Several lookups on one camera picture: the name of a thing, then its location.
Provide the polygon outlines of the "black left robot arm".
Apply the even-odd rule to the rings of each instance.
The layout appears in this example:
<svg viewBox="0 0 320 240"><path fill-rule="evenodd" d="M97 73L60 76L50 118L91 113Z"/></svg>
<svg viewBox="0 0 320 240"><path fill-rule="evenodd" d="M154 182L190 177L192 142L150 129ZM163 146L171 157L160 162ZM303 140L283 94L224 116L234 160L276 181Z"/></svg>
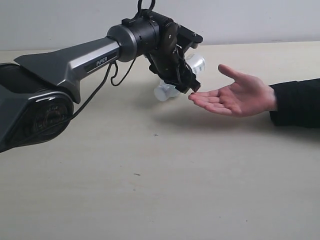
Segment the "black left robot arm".
<svg viewBox="0 0 320 240"><path fill-rule="evenodd" d="M97 70L145 56L149 70L181 92L200 83L185 59L203 37L149 9L125 18L106 36L64 49L18 56L0 65L0 150L48 142L79 112L80 82Z"/></svg>

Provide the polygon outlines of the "person's open hand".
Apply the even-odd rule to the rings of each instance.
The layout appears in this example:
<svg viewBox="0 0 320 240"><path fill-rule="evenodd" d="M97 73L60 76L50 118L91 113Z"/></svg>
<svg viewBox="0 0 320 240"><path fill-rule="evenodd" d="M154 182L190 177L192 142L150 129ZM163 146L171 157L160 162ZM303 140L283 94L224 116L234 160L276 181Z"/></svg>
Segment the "person's open hand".
<svg viewBox="0 0 320 240"><path fill-rule="evenodd" d="M275 91L253 75L219 64L218 71L233 80L219 89L194 92L188 99L196 106L218 115L244 118L278 110Z"/></svg>

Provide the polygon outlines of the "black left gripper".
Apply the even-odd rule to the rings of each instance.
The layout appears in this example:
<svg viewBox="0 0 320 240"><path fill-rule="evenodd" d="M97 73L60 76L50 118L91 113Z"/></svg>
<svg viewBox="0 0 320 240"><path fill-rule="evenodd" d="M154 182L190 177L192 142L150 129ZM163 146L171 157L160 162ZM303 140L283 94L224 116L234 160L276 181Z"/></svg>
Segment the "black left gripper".
<svg viewBox="0 0 320 240"><path fill-rule="evenodd" d="M176 75L174 71L185 61L185 58L185 52L178 45L169 53L155 49L148 53L149 70L158 75L161 80L169 80ZM185 80L174 80L172 83L175 89L183 94L186 94L189 89L197 92L201 87L197 75L193 72L189 72Z"/></svg>

